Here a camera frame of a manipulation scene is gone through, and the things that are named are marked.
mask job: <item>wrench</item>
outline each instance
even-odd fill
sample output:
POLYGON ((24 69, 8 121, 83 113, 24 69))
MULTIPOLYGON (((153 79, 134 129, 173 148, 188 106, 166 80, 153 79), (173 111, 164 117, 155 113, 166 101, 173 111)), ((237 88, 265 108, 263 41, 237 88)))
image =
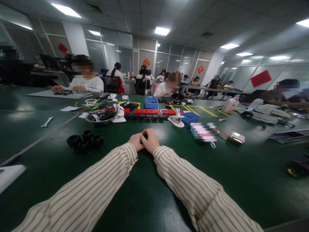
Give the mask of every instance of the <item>wrench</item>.
POLYGON ((49 124, 49 122, 53 119, 54 117, 48 118, 48 120, 46 121, 46 123, 41 126, 41 127, 47 127, 47 125, 49 124))

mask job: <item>gray mat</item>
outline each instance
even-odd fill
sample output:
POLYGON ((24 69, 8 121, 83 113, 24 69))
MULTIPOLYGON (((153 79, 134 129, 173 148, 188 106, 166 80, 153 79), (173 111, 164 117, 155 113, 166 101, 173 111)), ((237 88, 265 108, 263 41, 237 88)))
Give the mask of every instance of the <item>gray mat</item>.
POLYGON ((41 92, 30 93, 30 94, 27 94, 27 96, 79 99, 79 98, 85 97, 89 94, 91 94, 91 93, 90 92, 79 92, 76 95, 74 95, 73 93, 68 94, 68 95, 55 95, 53 91, 45 90, 45 91, 41 91, 41 92))

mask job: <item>red banner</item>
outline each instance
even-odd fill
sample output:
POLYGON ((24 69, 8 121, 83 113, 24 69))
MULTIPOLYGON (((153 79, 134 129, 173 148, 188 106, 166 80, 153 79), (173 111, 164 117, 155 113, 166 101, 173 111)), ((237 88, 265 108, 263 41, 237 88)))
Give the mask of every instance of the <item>red banner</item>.
POLYGON ((270 77, 269 72, 267 70, 251 78, 251 82, 252 82, 253 87, 257 87, 257 86, 264 84, 268 81, 271 81, 271 77, 270 77))
POLYGON ((199 67, 199 68, 197 69, 197 71, 199 72, 199 74, 200 74, 201 72, 203 72, 203 71, 204 71, 203 66, 199 67))
POLYGON ((146 65, 147 67, 150 65, 150 62, 148 59, 146 59, 144 62, 143 62, 144 65, 146 65))
POLYGON ((68 49, 62 43, 58 45, 58 49, 62 51, 64 54, 66 54, 68 51, 68 49))

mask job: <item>table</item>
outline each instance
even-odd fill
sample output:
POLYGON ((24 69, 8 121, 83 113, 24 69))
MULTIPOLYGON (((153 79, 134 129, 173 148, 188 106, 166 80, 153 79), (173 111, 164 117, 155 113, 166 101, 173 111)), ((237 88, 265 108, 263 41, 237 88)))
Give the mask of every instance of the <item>table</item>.
POLYGON ((197 86, 197 85, 185 85, 185 86, 183 87, 183 89, 182 89, 182 92, 181 92, 182 94, 184 93, 184 90, 185 90, 186 88, 189 88, 189 89, 196 89, 196 90, 204 90, 205 94, 204 94, 203 98, 206 97, 206 92, 207 92, 207 91, 223 92, 224 94, 223 94, 221 100, 224 99, 224 97, 225 97, 225 95, 226 95, 227 93, 244 94, 244 92, 240 92, 240 91, 236 91, 236 90, 210 89, 210 88, 207 88, 207 87, 205 87, 205 86, 197 86))
POLYGON ((40 76, 51 76, 51 75, 60 76, 61 80, 60 80, 60 82, 58 81, 57 84, 58 85, 62 85, 64 87, 68 87, 69 86, 68 78, 65 75, 65 73, 62 72, 62 71, 35 70, 35 69, 33 69, 31 71, 31 74, 32 75, 40 75, 40 76))
MULTIPOLYGON (((73 106, 76 100, 26 97, 26 93, 40 88, 3 86, 0 88, 2 133, 7 134, 0 154, 13 153, 43 136, 36 145, 23 153, 17 164, 26 171, 0 195, 0 223, 3 232, 11 231, 24 219, 34 204, 50 198, 68 181, 86 170, 116 146, 127 142, 130 136, 145 128, 153 128, 160 144, 172 147, 196 168, 217 180, 238 205, 266 229, 309 216, 309 179, 295 180, 287 174, 287 164, 295 156, 307 152, 306 143, 281 145, 268 139, 274 132, 288 131, 285 126, 259 126, 241 119, 236 112, 231 116, 215 111, 211 106, 220 101, 194 100, 186 104, 189 110, 201 115, 203 124, 213 122, 226 133, 238 132, 246 137, 243 146, 218 138, 216 149, 207 143, 192 139, 190 127, 177 128, 169 121, 132 121, 95 128, 89 122, 69 112, 59 112, 73 106), (47 130, 41 128, 45 117, 55 114, 47 130), (66 139, 84 130, 101 134, 105 145, 88 155, 77 155, 68 148, 66 139)), ((145 96, 129 95, 133 102, 145 101, 145 96)), ((305 128, 308 122, 292 118, 296 128, 305 128)), ((186 208, 159 177, 150 154, 143 150, 123 186, 106 208, 93 231, 194 231, 186 208)))

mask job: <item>metal bowl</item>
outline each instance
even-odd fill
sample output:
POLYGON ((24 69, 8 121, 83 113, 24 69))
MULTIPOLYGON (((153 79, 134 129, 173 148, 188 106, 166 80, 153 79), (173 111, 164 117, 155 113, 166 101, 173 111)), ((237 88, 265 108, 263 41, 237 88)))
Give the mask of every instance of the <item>metal bowl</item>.
MULTIPOLYGON (((92 114, 96 114, 96 115, 98 115, 99 117, 100 117, 100 114, 102 114, 102 113, 105 113, 105 111, 106 110, 96 110, 96 111, 93 111, 93 112, 91 112, 92 114)), ((88 122, 92 122, 95 126, 104 126, 104 125, 107 125, 107 124, 109 124, 109 123, 111 123, 113 120, 114 120, 114 118, 115 118, 115 116, 114 117, 112 117, 112 118, 110 118, 110 119, 107 119, 107 120, 104 120, 104 121, 92 121, 91 120, 91 117, 93 117, 91 114, 88 114, 86 117, 85 117, 85 119, 86 119, 86 121, 88 121, 88 122)))

